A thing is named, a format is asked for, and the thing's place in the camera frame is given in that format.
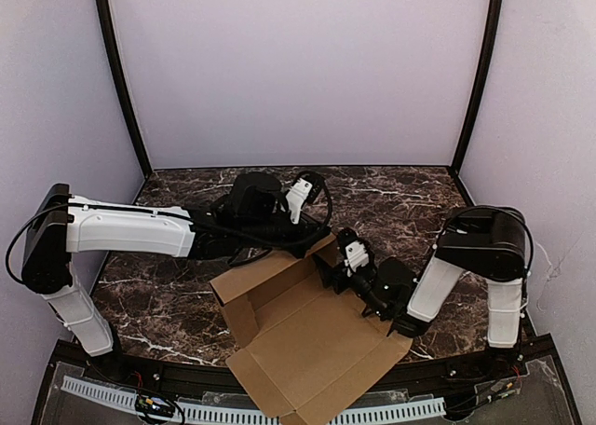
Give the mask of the brown cardboard box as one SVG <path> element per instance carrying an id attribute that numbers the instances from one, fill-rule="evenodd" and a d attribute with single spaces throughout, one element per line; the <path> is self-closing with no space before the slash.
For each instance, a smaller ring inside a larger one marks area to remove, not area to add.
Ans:
<path id="1" fill-rule="evenodd" d="M 274 251 L 210 282 L 239 347 L 226 359 L 242 388 L 283 424 L 327 424 L 410 350 L 351 292 L 323 287 L 314 261 L 338 259 L 333 235 L 306 257 Z"/>

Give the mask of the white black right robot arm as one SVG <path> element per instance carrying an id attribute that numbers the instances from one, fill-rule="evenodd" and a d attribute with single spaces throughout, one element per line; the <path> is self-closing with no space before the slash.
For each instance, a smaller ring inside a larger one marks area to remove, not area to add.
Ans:
<path id="1" fill-rule="evenodd" d="M 512 207 L 477 205 L 454 209 L 415 273 L 396 257 L 374 260 L 368 241 L 353 229 L 337 237 L 341 262 L 313 257 L 324 287 L 350 290 L 363 304 L 363 317 L 389 322 L 388 331 L 408 338 L 425 334 L 465 273 L 487 286 L 487 346 L 512 350 L 520 340 L 527 304 L 527 278 L 535 243 L 524 215 Z"/>

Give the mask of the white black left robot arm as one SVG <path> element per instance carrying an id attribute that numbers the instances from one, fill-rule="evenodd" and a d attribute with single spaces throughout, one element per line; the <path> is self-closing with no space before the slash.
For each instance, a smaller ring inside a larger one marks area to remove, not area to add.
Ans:
<path id="1" fill-rule="evenodd" d="M 245 249 L 306 255 L 331 233 L 304 208 L 319 196 L 332 204 L 322 175 L 302 171 L 288 188 L 262 171 L 238 175 L 231 190 L 207 208 L 139 207 L 75 196 L 55 184 L 35 215 L 16 233 L 24 239 L 16 283 L 41 295 L 91 358 L 118 351 L 117 333 L 80 284 L 73 254 L 117 251 L 164 254 L 205 261 L 227 258 L 235 266 Z"/>

